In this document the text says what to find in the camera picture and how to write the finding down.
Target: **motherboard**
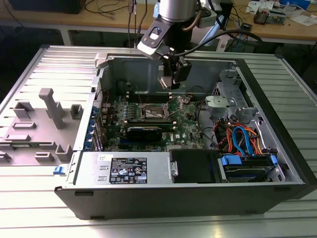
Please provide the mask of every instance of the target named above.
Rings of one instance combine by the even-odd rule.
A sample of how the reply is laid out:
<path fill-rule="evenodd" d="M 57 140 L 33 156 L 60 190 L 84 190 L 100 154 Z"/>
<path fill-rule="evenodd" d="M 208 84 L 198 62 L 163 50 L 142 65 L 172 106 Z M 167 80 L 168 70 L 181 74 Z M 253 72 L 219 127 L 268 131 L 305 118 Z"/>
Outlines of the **motherboard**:
<path fill-rule="evenodd" d="M 196 103 L 172 95 L 128 95 L 103 106 L 104 151 L 203 149 Z"/>

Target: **power supply label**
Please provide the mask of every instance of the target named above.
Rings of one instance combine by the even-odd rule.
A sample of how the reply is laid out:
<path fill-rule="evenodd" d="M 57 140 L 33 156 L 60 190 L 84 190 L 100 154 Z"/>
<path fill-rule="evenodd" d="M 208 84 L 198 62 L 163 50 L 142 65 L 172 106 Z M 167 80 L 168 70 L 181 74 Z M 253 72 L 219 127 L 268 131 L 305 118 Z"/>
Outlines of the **power supply label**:
<path fill-rule="evenodd" d="M 147 183 L 147 158 L 113 158 L 111 161 L 110 183 Z"/>

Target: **gray plastic part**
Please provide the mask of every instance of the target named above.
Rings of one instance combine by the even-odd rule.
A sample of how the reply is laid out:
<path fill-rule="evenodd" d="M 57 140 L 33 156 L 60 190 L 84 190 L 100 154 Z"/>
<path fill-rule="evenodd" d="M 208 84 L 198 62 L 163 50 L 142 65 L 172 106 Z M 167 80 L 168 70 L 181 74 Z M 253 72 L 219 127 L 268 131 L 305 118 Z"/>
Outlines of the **gray plastic part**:
<path fill-rule="evenodd" d="M 66 151 L 64 151 L 62 146 L 58 145 L 55 153 L 61 162 L 70 162 L 73 155 L 73 149 L 68 145 Z"/>
<path fill-rule="evenodd" d="M 0 162 L 10 162 L 12 158 L 7 154 L 0 152 Z"/>
<path fill-rule="evenodd" d="M 17 123 L 14 123 L 12 127 L 16 130 L 35 129 L 36 124 L 34 122 L 27 122 L 27 121 L 26 122 L 17 122 Z"/>
<path fill-rule="evenodd" d="M 55 150 L 57 148 L 57 145 L 55 141 L 52 141 L 50 144 L 40 144 L 40 148 L 42 150 Z"/>
<path fill-rule="evenodd" d="M 28 112 L 34 111 L 34 109 L 29 102 L 19 102 L 13 111 L 20 120 L 24 120 L 30 119 Z"/>
<path fill-rule="evenodd" d="M 65 115 L 63 117 L 64 128 L 63 130 L 57 130 L 52 119 L 48 118 L 46 109 L 34 108 L 33 112 L 29 112 L 29 122 L 32 121 L 36 124 L 36 128 L 16 130 L 12 126 L 8 127 L 6 135 L 1 140 L 0 151 L 8 153 L 13 160 L 10 162 L 12 166 L 22 165 L 40 165 L 34 157 L 36 152 L 45 151 L 51 152 L 55 160 L 50 162 L 51 165 L 59 165 L 61 161 L 56 156 L 57 145 L 61 145 L 66 149 L 68 144 L 74 148 L 76 135 L 80 120 L 73 120 L 69 109 L 64 110 Z M 11 125 L 22 122 L 18 117 L 15 117 Z M 5 141 L 7 135 L 25 134 L 31 137 L 31 141 L 28 142 L 10 142 Z"/>
<path fill-rule="evenodd" d="M 30 141 L 31 137 L 29 135 L 7 135 L 5 140 L 8 140 L 8 141 Z"/>
<path fill-rule="evenodd" d="M 38 162 L 53 162 L 54 161 L 54 157 L 51 154 L 51 152 L 36 152 L 34 158 L 38 161 Z"/>
<path fill-rule="evenodd" d="M 13 150 L 15 150 L 15 148 L 12 147 L 10 144 L 1 144 L 1 145 L 0 145 L 0 150 L 13 151 Z"/>
<path fill-rule="evenodd" d="M 53 99 L 53 93 L 54 91 L 51 88 L 42 88 L 39 97 L 45 102 L 56 128 L 60 130 L 63 129 L 64 122 Z"/>
<path fill-rule="evenodd" d="M 60 116 L 63 118 L 65 114 L 64 109 L 61 107 L 60 102 L 56 102 L 55 104 L 56 104 L 57 110 L 59 111 Z M 48 114 L 49 118 L 52 118 L 49 110 L 46 110 L 46 113 Z"/>
<path fill-rule="evenodd" d="M 80 120 L 84 112 L 80 104 L 71 105 L 71 108 L 69 111 L 73 120 Z"/>

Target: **wooden workbench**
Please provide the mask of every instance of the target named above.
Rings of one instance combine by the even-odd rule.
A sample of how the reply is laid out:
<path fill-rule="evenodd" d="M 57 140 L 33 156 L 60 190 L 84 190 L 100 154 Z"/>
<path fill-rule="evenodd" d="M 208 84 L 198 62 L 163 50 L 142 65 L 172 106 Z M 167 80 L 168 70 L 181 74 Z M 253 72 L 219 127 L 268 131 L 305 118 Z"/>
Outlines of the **wooden workbench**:
<path fill-rule="evenodd" d="M 244 23 L 252 24 L 251 32 L 262 37 L 263 41 L 291 43 L 289 40 L 293 40 L 294 43 L 298 41 L 309 41 L 314 44 L 317 41 L 317 24 L 312 26 L 304 26 L 291 19 L 287 18 L 283 25 L 279 24 L 265 24 L 259 25 L 253 22 L 254 14 L 246 13 L 247 5 L 249 0 L 234 0 L 235 8 L 237 9 L 238 15 L 242 18 Z M 316 5 L 310 5 L 308 11 L 317 12 Z M 227 29 L 235 29 L 232 21 L 228 22 Z"/>
<path fill-rule="evenodd" d="M 33 11 L 15 11 L 11 5 L 5 0 L 6 5 L 12 14 L 25 27 L 57 29 L 61 32 L 65 45 L 72 45 L 69 30 L 83 31 L 100 31 L 100 32 L 127 32 L 128 28 L 128 8 L 123 8 L 114 12 L 114 19 L 103 16 L 98 13 L 88 12 L 84 8 L 79 14 L 65 14 L 56 12 L 33 12 Z M 114 10 L 120 7 L 127 6 L 127 0 L 119 2 L 114 6 L 104 7 L 104 11 Z M 98 5 L 117 3 L 115 0 L 98 0 Z M 97 11 L 95 2 L 88 5 L 88 9 Z M 153 23 L 154 5 L 148 5 L 148 14 L 143 21 L 142 29 L 148 29 Z M 145 12 L 145 4 L 137 5 L 137 26 Z M 9 12 L 6 10 L 3 1 L 0 0 L 0 25 L 19 26 Z M 131 29 L 134 29 L 134 16 L 131 19 Z"/>
<path fill-rule="evenodd" d="M 263 38 L 268 42 L 295 43 L 295 44 L 314 44 L 317 40 L 317 24 L 304 26 L 295 21 L 287 19 L 284 25 L 266 24 L 258 25 L 253 23 L 253 14 L 246 13 L 246 5 L 249 0 L 234 0 L 238 15 L 244 22 L 252 24 L 252 33 Z M 114 0 L 99 0 L 99 6 L 103 4 L 116 3 Z M 127 1 L 120 2 L 114 6 L 105 7 L 104 10 L 113 10 L 127 5 Z M 101 32 L 127 32 L 128 13 L 127 8 L 115 12 L 115 19 L 102 16 L 97 13 L 91 13 L 82 9 L 77 15 L 49 12 L 30 12 L 14 11 L 9 5 L 12 14 L 26 27 L 52 28 L 61 31 L 64 43 L 71 45 L 69 30 L 88 30 Z M 93 2 L 89 9 L 97 11 L 97 5 Z M 317 6 L 310 6 L 309 11 L 317 11 Z M 143 22 L 142 29 L 147 29 L 153 22 L 154 5 L 149 4 L 148 14 Z M 138 4 L 137 8 L 139 24 L 141 17 L 145 12 L 145 5 Z M 0 1 L 0 23 L 5 25 L 19 24 L 12 18 Z M 131 20 L 131 27 L 134 27 L 134 18 Z M 234 23 L 230 21 L 228 29 L 234 29 Z"/>

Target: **table leg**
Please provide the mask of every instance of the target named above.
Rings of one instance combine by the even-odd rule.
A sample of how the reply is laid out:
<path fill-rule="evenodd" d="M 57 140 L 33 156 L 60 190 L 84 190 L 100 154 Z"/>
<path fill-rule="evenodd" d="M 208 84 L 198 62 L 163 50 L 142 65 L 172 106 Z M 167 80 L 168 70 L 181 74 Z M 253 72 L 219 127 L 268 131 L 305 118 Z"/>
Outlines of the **table leg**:
<path fill-rule="evenodd" d="M 62 36 L 62 38 L 63 38 L 64 45 L 66 45 L 66 46 L 72 46 L 72 45 L 73 45 L 73 42 L 72 42 L 72 40 L 71 40 L 71 35 L 70 35 L 69 30 L 60 29 L 60 33 L 61 33 L 61 36 Z"/>
<path fill-rule="evenodd" d="M 104 33 L 102 31 L 99 32 L 99 38 L 100 38 L 100 43 L 102 46 L 105 45 L 105 37 L 104 37 Z"/>

